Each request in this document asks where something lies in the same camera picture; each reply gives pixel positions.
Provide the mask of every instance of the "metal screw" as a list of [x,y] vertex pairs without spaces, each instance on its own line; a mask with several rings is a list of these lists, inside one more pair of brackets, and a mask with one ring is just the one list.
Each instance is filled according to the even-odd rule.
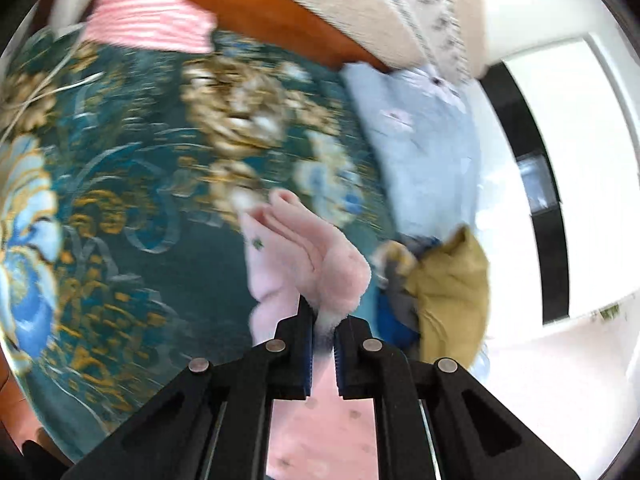
[[269,352],[282,352],[287,345],[282,339],[271,339],[267,341],[267,350]]
[[382,341],[380,339],[367,339],[364,343],[362,343],[362,347],[367,352],[379,352],[382,350]]
[[458,369],[458,363],[453,359],[445,357],[444,359],[440,359],[440,361],[438,361],[438,368],[443,372],[446,372],[447,374],[452,374]]
[[204,357],[196,357],[189,361],[189,370],[194,374],[201,374],[206,372],[209,368],[209,360]]

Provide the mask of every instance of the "pink fuzzy fabric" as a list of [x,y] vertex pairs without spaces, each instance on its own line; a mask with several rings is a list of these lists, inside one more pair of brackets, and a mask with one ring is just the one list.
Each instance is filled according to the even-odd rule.
[[[316,342],[330,345],[333,329],[367,290],[369,264],[294,193],[274,189],[269,202],[240,218],[249,290],[259,302],[249,322],[254,344],[274,337],[279,320],[298,311],[302,294],[318,313]],[[377,474],[373,403],[342,400],[330,346],[316,346],[312,397],[274,403],[267,475],[375,480]]]
[[273,337],[278,321],[297,312],[292,290],[316,310],[318,328],[331,330],[357,308],[371,279],[364,256],[294,193],[273,189],[269,201],[240,219],[249,290],[261,302],[250,321],[256,344]]

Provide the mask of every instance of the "blue fabric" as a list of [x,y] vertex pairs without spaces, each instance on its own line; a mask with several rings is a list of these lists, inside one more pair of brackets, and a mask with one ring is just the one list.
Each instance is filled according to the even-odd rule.
[[376,153],[396,227],[447,239],[474,225],[480,147],[470,108],[431,67],[390,75],[366,63],[341,73]]
[[409,348],[420,340],[420,333],[402,324],[391,310],[389,298],[380,291],[378,295],[378,332],[380,337],[399,349]]

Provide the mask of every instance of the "pink cloth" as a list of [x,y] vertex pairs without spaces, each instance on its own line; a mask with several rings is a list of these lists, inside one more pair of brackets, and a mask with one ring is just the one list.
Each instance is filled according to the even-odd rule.
[[353,312],[371,271],[340,230],[313,214],[285,189],[240,218],[249,291],[260,301],[250,319],[254,342],[273,337],[279,320],[293,316],[302,294],[318,313],[316,334]]
[[187,0],[96,0],[86,40],[118,46],[208,54],[214,14]]
[[273,338],[279,320],[296,314],[300,294],[318,318],[312,397],[275,401],[267,475],[374,480],[373,403],[339,397],[331,354],[333,329],[356,309],[369,285],[369,264],[292,192],[274,189],[269,200],[240,218],[249,290],[259,302],[250,316],[254,344]]

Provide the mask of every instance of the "gold flower pattern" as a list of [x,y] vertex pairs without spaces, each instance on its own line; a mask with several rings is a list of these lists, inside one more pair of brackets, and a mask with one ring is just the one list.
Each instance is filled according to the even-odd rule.
[[31,97],[33,91],[44,81],[47,74],[38,72],[28,75],[24,72],[12,74],[4,82],[0,104],[0,129],[9,127],[15,120],[24,103],[32,102],[15,123],[16,135],[25,134],[47,124],[50,112],[56,104],[56,89],[52,84],[46,85],[36,98]]
[[340,126],[334,115],[325,107],[309,99],[299,90],[287,91],[287,107],[296,113],[297,122],[327,135],[340,135]]
[[188,120],[219,156],[239,160],[285,139],[285,93],[276,79],[224,56],[187,62],[182,76]]
[[98,59],[98,53],[95,43],[85,41],[80,45],[72,58],[70,70],[73,73],[82,72],[85,68],[89,68],[92,63]]
[[257,173],[241,160],[217,160],[205,180],[215,211],[234,228],[241,212],[264,201]]

